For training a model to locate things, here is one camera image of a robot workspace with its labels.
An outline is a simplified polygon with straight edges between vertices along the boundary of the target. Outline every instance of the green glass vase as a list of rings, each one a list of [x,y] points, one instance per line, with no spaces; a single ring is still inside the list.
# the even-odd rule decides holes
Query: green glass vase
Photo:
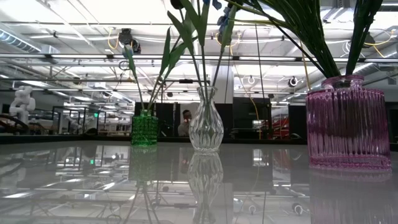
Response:
[[[157,144],[157,118],[148,110],[141,110],[140,116],[132,118],[132,146],[154,146]]]

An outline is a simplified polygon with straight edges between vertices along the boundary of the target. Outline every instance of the flower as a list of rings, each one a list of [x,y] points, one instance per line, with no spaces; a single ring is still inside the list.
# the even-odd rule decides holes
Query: flower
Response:
[[[205,3],[205,4],[210,4],[210,0],[203,0],[203,3]],[[217,10],[219,10],[219,9],[221,9],[221,7],[223,7],[223,5],[222,5],[220,2],[218,2],[218,0],[213,0],[213,6],[214,6]]]
[[[224,9],[224,15],[218,18],[217,25],[220,26],[218,29],[219,33],[222,35],[222,33],[225,30],[225,27],[228,25],[228,16],[229,12],[231,12],[231,8],[225,7]]]
[[[180,0],[170,0],[170,3],[174,7],[174,9],[183,9],[184,8],[184,6],[180,2]]]

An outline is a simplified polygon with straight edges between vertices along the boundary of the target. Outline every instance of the equipment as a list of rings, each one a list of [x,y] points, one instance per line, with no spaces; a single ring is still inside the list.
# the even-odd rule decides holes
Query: equipment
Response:
[[[20,86],[15,92],[15,99],[10,105],[10,115],[18,116],[24,124],[28,123],[29,111],[35,110],[36,101],[30,97],[33,88],[31,86]]]

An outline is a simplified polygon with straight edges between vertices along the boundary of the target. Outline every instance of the vase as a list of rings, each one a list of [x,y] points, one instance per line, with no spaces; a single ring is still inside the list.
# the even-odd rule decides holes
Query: vase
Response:
[[[141,110],[132,122],[131,145],[153,146],[157,144],[157,118],[150,111]]]
[[[201,86],[197,90],[200,104],[189,124],[190,140],[196,151],[215,152],[224,137],[223,121],[214,105],[217,88]]]
[[[146,187],[155,180],[157,165],[157,146],[131,146],[129,180],[136,180],[137,186]]]
[[[397,202],[391,195],[391,172],[312,169],[311,223],[397,223]]]
[[[212,224],[216,218],[211,212],[211,203],[223,181],[223,167],[216,152],[194,153],[188,168],[189,186],[197,209],[193,216],[194,224]]]
[[[363,76],[328,78],[307,95],[310,166],[390,170],[384,94],[362,87]]]

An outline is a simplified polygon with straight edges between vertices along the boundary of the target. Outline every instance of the ribbed glass vase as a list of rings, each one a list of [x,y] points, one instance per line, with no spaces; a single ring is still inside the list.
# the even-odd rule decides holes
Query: ribbed glass vase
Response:
[[[214,105],[217,88],[208,86],[207,93],[203,86],[197,90],[200,104],[189,124],[189,137],[196,151],[215,152],[224,137],[223,121]]]
[[[362,87],[363,76],[328,78],[307,95],[310,165],[391,169],[384,93]]]
[[[150,111],[141,110],[139,116],[133,117],[131,145],[153,146],[157,144],[157,118]]]

